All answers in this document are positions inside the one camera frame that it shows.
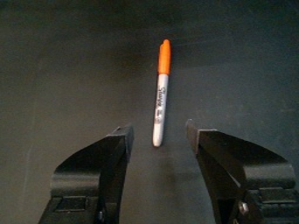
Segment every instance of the dark background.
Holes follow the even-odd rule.
[[[1,223],[37,223],[56,166],[126,123],[134,147],[120,223],[213,223],[188,118],[278,153],[297,182],[297,22],[292,0],[1,0]],[[154,149],[164,39],[172,74]]]

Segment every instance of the dark gray surface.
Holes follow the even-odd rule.
[[[1,1],[1,223],[37,222],[56,166],[126,123],[134,147],[121,223],[213,223],[185,139],[188,118],[277,152],[297,177],[296,6]],[[172,41],[172,76],[162,147],[154,149],[162,39]]]

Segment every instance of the screw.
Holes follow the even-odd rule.
[[[237,210],[242,215],[245,215],[248,213],[248,204],[245,202],[240,201],[237,203]]]
[[[105,221],[105,211],[104,210],[97,213],[97,219],[98,219],[100,223],[104,223],[104,221]]]

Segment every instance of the sharpie marker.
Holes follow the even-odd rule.
[[[158,147],[164,138],[164,110],[166,99],[168,75],[170,66],[170,43],[165,39],[160,45],[157,66],[157,89],[153,113],[153,146]]]

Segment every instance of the orange cap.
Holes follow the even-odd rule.
[[[168,39],[162,41],[160,45],[160,53],[158,53],[158,74],[169,74],[170,67],[170,42]]]

